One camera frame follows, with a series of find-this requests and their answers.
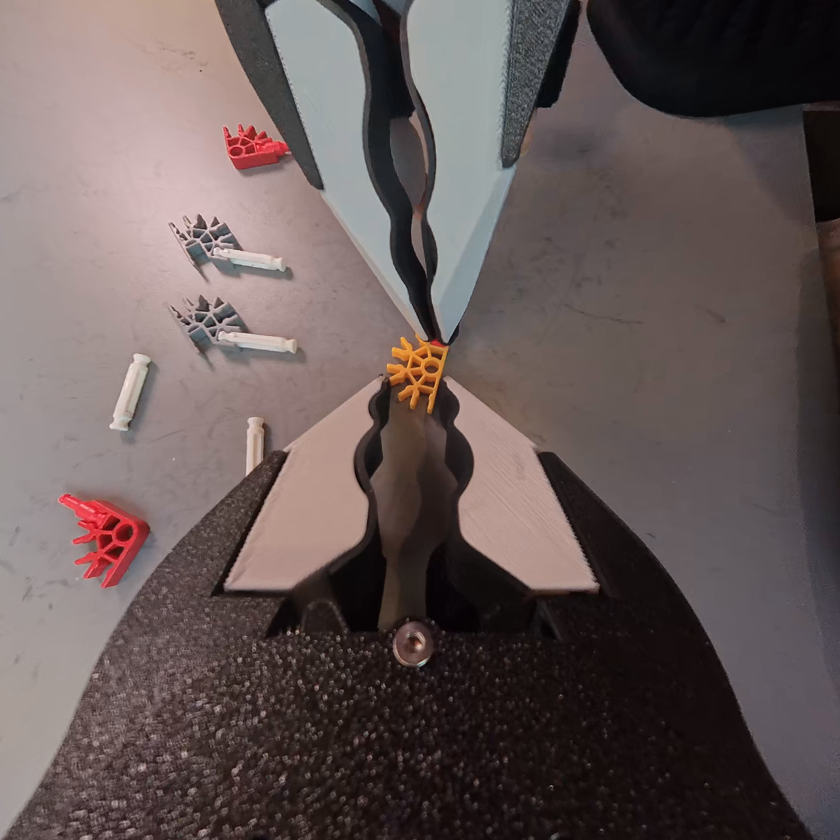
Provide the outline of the yellow connector piece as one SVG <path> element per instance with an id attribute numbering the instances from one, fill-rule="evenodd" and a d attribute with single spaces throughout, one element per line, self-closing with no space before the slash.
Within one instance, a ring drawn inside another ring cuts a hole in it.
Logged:
<path id="1" fill-rule="evenodd" d="M 389 363 L 386 371 L 392 387 L 401 386 L 397 394 L 400 403 L 408 402 L 410 409 L 417 408 L 421 397 L 427 398 L 427 414 L 432 414 L 443 378 L 448 346 L 439 348 L 428 340 L 415 336 L 416 347 L 406 338 L 401 338 L 400 346 L 392 348 L 392 357 L 397 360 Z"/>

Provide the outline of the grey half-round connector piece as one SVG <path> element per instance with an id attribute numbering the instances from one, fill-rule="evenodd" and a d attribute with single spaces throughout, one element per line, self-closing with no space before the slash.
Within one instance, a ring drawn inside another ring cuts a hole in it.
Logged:
<path id="1" fill-rule="evenodd" d="M 183 311 L 168 307 L 179 329 L 192 342 L 197 352 L 211 345 L 224 350 L 238 350 L 235 343 L 226 341 L 221 333 L 245 333 L 247 326 L 236 309 L 219 297 L 213 301 L 198 296 L 197 302 L 184 298 Z"/>

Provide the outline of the black wrist rest pad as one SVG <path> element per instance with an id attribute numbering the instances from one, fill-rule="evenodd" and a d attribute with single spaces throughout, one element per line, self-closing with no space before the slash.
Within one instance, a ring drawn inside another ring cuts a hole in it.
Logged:
<path id="1" fill-rule="evenodd" d="M 635 99 L 690 118 L 839 99 L 838 1 L 590 1 L 587 17 Z"/>

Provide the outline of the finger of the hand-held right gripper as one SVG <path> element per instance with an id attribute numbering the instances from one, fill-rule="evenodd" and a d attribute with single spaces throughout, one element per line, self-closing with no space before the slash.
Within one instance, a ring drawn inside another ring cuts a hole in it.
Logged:
<path id="1" fill-rule="evenodd" d="M 434 147 L 425 218 L 442 343 L 469 305 L 515 172 L 501 162 L 511 11 L 510 1 L 418 1 L 404 17 L 408 73 Z"/>
<path id="2" fill-rule="evenodd" d="M 392 82 L 379 21 L 353 2 L 279 1 L 266 19 L 322 182 L 322 197 L 405 319 L 437 329 L 392 157 Z"/>

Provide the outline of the grey desk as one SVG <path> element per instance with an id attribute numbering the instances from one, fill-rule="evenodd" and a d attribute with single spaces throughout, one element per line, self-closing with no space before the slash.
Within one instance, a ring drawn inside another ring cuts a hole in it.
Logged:
<path id="1" fill-rule="evenodd" d="M 212 2 L 2 2 L 2 833 L 49 767 L 135 592 L 245 473 L 384 370 L 401 315 L 294 161 Z M 449 358 L 651 547 L 813 833 L 838 838 L 838 411 L 797 109 L 672 119 L 581 22 Z M 284 272 L 204 259 L 226 223 Z M 228 301 L 296 353 L 196 351 L 168 307 Z M 109 428 L 134 354 L 129 430 Z M 63 494 L 150 534 L 121 581 Z"/>

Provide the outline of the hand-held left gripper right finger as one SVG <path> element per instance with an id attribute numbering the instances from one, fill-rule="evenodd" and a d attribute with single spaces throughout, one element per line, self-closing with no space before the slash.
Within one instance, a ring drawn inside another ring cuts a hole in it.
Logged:
<path id="1" fill-rule="evenodd" d="M 436 406 L 456 487 L 428 563 L 428 617 L 449 632 L 560 639 L 547 597 L 599 584 L 535 444 L 452 377 Z"/>

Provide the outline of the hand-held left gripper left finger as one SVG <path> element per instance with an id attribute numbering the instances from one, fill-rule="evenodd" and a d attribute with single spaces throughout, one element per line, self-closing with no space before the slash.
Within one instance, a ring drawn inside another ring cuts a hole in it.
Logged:
<path id="1" fill-rule="evenodd" d="M 390 387 L 375 378 L 284 450 L 280 471 L 224 578 L 227 594 L 279 595 L 283 628 L 376 630 L 386 560 L 371 479 L 382 463 Z"/>

